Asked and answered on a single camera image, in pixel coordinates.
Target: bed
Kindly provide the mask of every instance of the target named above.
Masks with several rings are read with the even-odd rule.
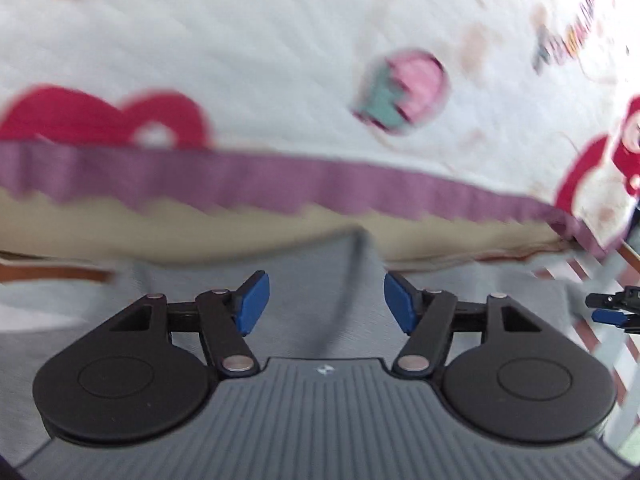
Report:
[[[620,243],[634,0],[0,0],[0,249]]]

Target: bedsheet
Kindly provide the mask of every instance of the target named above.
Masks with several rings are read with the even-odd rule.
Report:
[[[635,0],[0,0],[0,185],[544,220],[640,190]]]

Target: gray fabric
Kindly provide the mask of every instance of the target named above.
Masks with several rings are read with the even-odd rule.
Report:
[[[383,263],[361,232],[238,262],[177,269],[129,264],[113,283],[100,288],[100,301],[86,291],[81,296],[85,301],[72,301],[68,295],[64,302],[43,301],[34,284],[31,292],[22,289],[22,308],[60,312],[77,325],[72,330],[0,332],[0,454],[15,464],[46,440],[31,399],[31,381],[48,357],[143,294],[164,292],[170,301],[190,301],[210,288],[236,288],[258,269],[270,275],[271,299],[247,339],[262,362],[269,356],[380,356],[389,362],[406,340],[384,303]],[[527,266],[513,264],[469,264],[410,279],[417,286],[450,290],[467,301],[506,292],[559,330],[569,326],[570,309],[578,308],[585,294],[579,285],[543,282]],[[0,302],[8,296],[15,299],[10,289],[0,288]],[[185,348],[195,343],[183,334],[174,335],[174,342]],[[473,344],[473,335],[456,338],[452,352]]]

